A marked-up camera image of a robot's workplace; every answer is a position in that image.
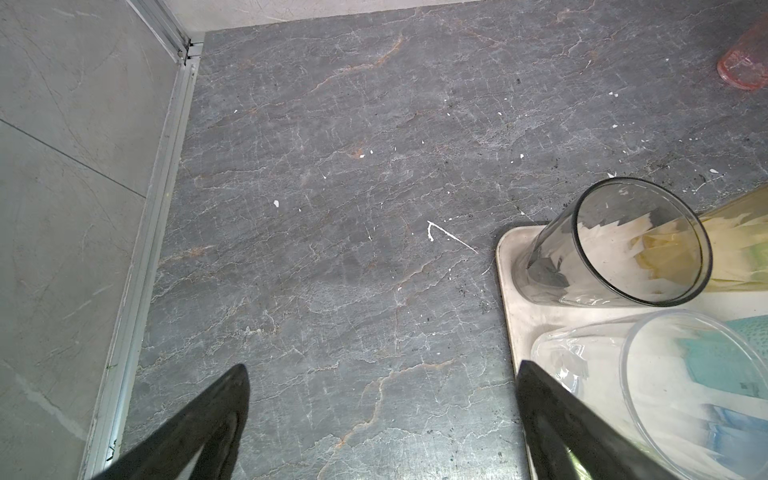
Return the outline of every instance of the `pink glass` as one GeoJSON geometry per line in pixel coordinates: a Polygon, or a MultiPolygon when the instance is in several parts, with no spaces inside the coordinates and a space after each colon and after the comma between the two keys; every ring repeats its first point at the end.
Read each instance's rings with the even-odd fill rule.
{"type": "Polygon", "coordinates": [[[757,90],[768,84],[768,13],[717,62],[717,73],[742,90],[757,90]]]}

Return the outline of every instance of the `glass rim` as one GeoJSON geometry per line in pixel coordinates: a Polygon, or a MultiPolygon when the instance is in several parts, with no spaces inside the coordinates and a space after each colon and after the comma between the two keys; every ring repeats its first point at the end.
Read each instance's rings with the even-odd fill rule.
{"type": "Polygon", "coordinates": [[[712,276],[712,246],[710,244],[710,238],[707,236],[707,231],[704,229],[704,225],[701,224],[701,220],[699,220],[699,217],[694,213],[693,210],[688,207],[685,202],[683,202],[677,195],[673,194],[669,190],[667,190],[664,187],[660,187],[659,185],[656,185],[653,182],[650,182],[648,180],[642,180],[640,178],[634,178],[634,177],[612,177],[607,178],[605,180],[601,180],[597,182],[596,184],[589,187],[584,193],[581,194],[581,196],[576,200],[576,204],[574,205],[574,211],[571,214],[571,236],[574,241],[574,245],[576,246],[576,251],[578,252],[578,256],[581,258],[581,261],[584,263],[584,265],[587,267],[587,270],[594,276],[600,283],[603,284],[606,288],[608,288],[610,291],[618,294],[619,296],[622,296],[623,298],[632,300],[635,303],[639,303],[640,305],[647,305],[647,306],[678,306],[683,303],[689,302],[692,299],[696,298],[696,296],[704,290],[704,287],[707,286],[707,284],[710,281],[710,277],[712,276]],[[688,290],[683,292],[681,295],[679,295],[676,298],[673,298],[672,300],[661,300],[659,302],[652,302],[650,300],[643,300],[640,298],[637,298],[635,296],[630,295],[629,293],[626,293],[622,290],[620,290],[618,287],[614,286],[605,279],[604,276],[600,275],[598,272],[598,269],[592,265],[592,262],[589,261],[587,258],[586,252],[584,252],[584,248],[581,246],[581,240],[578,236],[578,214],[579,210],[581,209],[581,204],[584,203],[584,200],[589,197],[590,194],[592,194],[595,190],[598,188],[604,187],[605,185],[609,184],[620,184],[620,183],[629,183],[629,184],[640,184],[646,187],[650,187],[651,189],[656,189],[657,191],[660,191],[662,194],[668,195],[670,200],[673,200],[673,203],[677,203],[675,207],[682,213],[685,214],[688,218],[686,220],[690,225],[694,228],[694,233],[696,234],[696,237],[699,240],[699,253],[701,255],[701,265],[699,265],[699,274],[696,277],[696,280],[702,278],[701,284],[699,286],[696,286],[696,282],[694,282],[693,286],[691,286],[688,290]],[[702,250],[706,247],[707,255],[709,257],[709,262],[707,263],[707,271],[703,272],[704,264],[705,264],[705,252],[702,250]]]}
{"type": "MultiPolygon", "coordinates": [[[[646,326],[648,323],[651,323],[654,320],[659,320],[660,317],[665,315],[670,315],[670,314],[687,316],[691,319],[701,322],[715,329],[718,333],[721,333],[726,338],[728,338],[728,340],[735,343],[741,349],[744,355],[752,362],[755,370],[762,377],[763,384],[765,386],[768,386],[768,365],[766,365],[765,360],[763,360],[763,357],[760,356],[760,354],[744,338],[742,338],[742,336],[739,335],[739,333],[737,333],[736,331],[728,327],[725,323],[715,320],[711,316],[708,316],[699,312],[694,312],[692,310],[685,310],[685,309],[658,310],[656,312],[650,313],[647,318],[644,318],[641,321],[635,323],[630,328],[629,333],[627,334],[627,337],[624,339],[624,342],[621,345],[621,351],[619,353],[619,383],[621,385],[621,395],[624,398],[624,405],[627,407],[627,411],[629,412],[631,421],[634,424],[635,428],[640,432],[642,437],[645,439],[645,441],[648,442],[648,445],[650,445],[651,448],[653,448],[656,451],[656,453],[658,453],[661,456],[661,458],[664,459],[665,462],[667,462],[672,468],[674,468],[676,473],[682,475],[688,480],[697,480],[698,477],[696,475],[694,475],[692,472],[689,472],[684,467],[679,466],[656,443],[653,436],[645,428],[645,424],[640,418],[640,415],[637,413],[637,409],[634,408],[634,401],[632,400],[632,394],[629,390],[629,378],[627,377],[627,363],[629,361],[629,350],[632,347],[632,343],[634,339],[637,337],[637,334],[640,332],[640,330],[644,326],[646,326]]],[[[757,472],[757,475],[751,478],[759,478],[761,474],[766,472],[766,470],[768,470],[768,461],[766,461],[766,463],[763,464],[763,466],[757,472]]]]}

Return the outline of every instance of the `marble surface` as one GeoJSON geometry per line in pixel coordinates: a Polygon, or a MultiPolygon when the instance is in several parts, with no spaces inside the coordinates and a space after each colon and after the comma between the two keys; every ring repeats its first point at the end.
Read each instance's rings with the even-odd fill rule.
{"type": "Polygon", "coordinates": [[[484,2],[207,35],[124,444],[236,362],[236,478],[527,478],[494,248],[608,174],[768,180],[758,2],[484,2]]]}

